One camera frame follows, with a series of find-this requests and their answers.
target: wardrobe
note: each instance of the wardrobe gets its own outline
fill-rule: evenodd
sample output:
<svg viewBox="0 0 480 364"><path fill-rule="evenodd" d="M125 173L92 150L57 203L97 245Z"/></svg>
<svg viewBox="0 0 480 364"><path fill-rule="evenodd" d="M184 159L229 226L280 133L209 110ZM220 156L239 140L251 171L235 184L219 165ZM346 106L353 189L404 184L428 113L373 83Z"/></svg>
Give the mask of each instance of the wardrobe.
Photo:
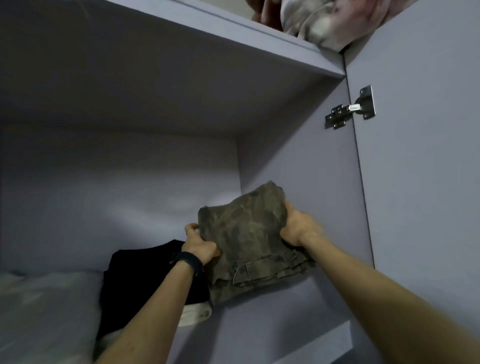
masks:
<svg viewBox="0 0 480 364"><path fill-rule="evenodd" d="M344 54L194 0L0 7L1 269L102 271L272 180L480 336L478 1L418 1ZM375 116L331 127L369 86ZM320 270L215 307L169 358L335 361L381 359Z"/></svg>

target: right hand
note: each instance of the right hand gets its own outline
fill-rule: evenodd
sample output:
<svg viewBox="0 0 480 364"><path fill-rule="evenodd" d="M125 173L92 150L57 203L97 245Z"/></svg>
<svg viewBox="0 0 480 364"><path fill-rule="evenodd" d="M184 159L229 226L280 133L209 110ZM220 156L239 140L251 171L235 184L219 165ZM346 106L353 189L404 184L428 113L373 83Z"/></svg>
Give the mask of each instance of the right hand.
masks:
<svg viewBox="0 0 480 364"><path fill-rule="evenodd" d="M323 237L324 230L306 212L298 211L285 201L288 217L286 226L280 231L283 240L293 246L305 247L310 241Z"/></svg>

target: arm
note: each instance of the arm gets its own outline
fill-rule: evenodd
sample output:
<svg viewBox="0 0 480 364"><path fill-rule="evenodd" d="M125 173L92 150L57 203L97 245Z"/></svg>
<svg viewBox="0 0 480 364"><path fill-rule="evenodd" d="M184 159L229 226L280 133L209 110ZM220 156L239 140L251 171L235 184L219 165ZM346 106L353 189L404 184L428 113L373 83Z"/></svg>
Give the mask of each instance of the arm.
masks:
<svg viewBox="0 0 480 364"><path fill-rule="evenodd" d="M476 363L480 344L448 317L379 271L336 248L306 213L286 203L282 238L303 246L335 285L389 363Z"/></svg>
<svg viewBox="0 0 480 364"><path fill-rule="evenodd" d="M215 243L200 238L195 232L197 227L196 224L185 227L187 241L182 251L195 254L205 265L219 256L220 251ZM190 265L178 262L96 364L166 363L192 279Z"/></svg>

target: black wristband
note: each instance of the black wristband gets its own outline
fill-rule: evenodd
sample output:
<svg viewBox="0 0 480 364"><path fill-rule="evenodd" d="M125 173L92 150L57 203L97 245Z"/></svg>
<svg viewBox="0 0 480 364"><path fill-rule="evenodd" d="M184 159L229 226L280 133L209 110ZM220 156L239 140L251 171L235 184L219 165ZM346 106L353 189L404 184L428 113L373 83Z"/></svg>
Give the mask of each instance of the black wristband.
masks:
<svg viewBox="0 0 480 364"><path fill-rule="evenodd" d="M201 275L204 269L204 265L200 259L195 254L189 253L189 252L178 252L175 253L171 260L170 264L173 266L175 263L178 261L183 260L190 264L190 266L193 268L193 271L195 272L195 277Z"/></svg>

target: left hand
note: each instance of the left hand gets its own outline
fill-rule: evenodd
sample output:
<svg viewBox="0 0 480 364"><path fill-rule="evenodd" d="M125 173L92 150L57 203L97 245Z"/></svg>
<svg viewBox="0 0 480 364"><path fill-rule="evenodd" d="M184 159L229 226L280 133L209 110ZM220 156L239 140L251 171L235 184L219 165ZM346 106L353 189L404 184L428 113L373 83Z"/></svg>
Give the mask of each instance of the left hand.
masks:
<svg viewBox="0 0 480 364"><path fill-rule="evenodd" d="M198 229L198 224L191 223L185 226L187 240L182 245L181 250L194 254L203 265L210 262L214 256L221 256L222 252L217 245L214 242L204 241L195 229Z"/></svg>

